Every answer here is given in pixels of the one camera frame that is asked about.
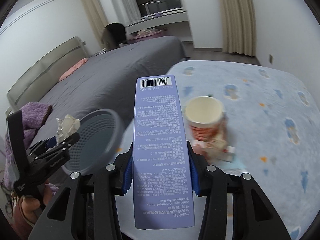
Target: bed headboard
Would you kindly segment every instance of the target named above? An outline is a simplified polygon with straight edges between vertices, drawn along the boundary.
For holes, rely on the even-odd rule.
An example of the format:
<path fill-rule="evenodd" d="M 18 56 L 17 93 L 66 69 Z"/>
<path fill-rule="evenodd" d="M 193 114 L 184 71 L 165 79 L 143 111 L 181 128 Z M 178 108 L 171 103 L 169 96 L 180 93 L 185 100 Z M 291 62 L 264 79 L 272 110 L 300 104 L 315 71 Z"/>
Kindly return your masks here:
<path fill-rule="evenodd" d="M 69 68 L 88 57 L 78 37 L 62 43 L 27 70 L 7 93 L 10 106 L 17 111 L 26 103 L 39 101 Z"/>

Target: gray basket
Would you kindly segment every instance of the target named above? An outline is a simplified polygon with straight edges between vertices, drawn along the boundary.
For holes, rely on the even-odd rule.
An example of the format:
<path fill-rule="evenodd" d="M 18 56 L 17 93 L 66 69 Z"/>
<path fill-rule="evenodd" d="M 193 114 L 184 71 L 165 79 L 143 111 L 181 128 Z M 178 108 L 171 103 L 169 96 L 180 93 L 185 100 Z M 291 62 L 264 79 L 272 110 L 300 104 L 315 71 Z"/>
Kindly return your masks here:
<path fill-rule="evenodd" d="M 78 171 L 84 176 L 97 172 L 113 159 L 124 125 L 119 115 L 110 109 L 94 111 L 80 123 L 80 140 L 69 149 L 70 160 L 62 169 L 67 174 Z"/>

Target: light blue bedsheet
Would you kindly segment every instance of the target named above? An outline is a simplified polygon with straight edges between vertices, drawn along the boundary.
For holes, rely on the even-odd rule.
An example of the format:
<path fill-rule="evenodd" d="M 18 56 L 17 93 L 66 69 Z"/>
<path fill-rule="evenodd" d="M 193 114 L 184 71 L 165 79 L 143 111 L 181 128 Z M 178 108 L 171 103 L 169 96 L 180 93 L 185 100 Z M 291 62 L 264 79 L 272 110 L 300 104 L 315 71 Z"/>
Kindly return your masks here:
<path fill-rule="evenodd" d="M 219 61 L 184 61 L 174 74 L 180 104 L 196 96 L 223 102 L 233 163 L 215 163 L 225 172 L 248 171 L 276 208 L 292 239 L 299 239 L 320 209 L 320 112 L 303 83 L 293 75 L 254 65 Z M 192 139 L 185 122 L 187 139 Z M 121 145 L 132 143 L 133 124 Z M 132 189 L 117 197 L 121 230 L 133 239 L 197 239 L 205 198 L 194 197 L 196 225 L 171 230 L 134 227 Z M 227 239 L 232 236 L 228 219 Z"/>

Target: blue box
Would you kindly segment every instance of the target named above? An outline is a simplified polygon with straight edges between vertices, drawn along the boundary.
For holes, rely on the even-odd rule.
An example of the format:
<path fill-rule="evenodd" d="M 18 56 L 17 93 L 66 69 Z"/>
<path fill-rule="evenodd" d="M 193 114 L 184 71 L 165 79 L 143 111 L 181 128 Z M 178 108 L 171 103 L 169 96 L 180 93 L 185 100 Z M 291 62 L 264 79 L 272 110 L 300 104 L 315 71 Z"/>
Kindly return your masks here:
<path fill-rule="evenodd" d="M 133 202 L 137 229 L 195 225 L 188 148 L 174 75 L 137 80 Z"/>

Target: paper cup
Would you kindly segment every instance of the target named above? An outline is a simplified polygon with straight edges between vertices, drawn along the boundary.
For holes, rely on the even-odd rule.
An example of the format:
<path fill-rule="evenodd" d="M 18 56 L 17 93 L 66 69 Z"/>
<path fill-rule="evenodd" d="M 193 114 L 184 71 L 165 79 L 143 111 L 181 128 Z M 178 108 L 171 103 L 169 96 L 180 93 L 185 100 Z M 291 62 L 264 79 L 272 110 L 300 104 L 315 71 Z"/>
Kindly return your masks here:
<path fill-rule="evenodd" d="M 186 105 L 185 117 L 196 140 L 207 141 L 219 131 L 223 104 L 212 97 L 192 98 Z"/>

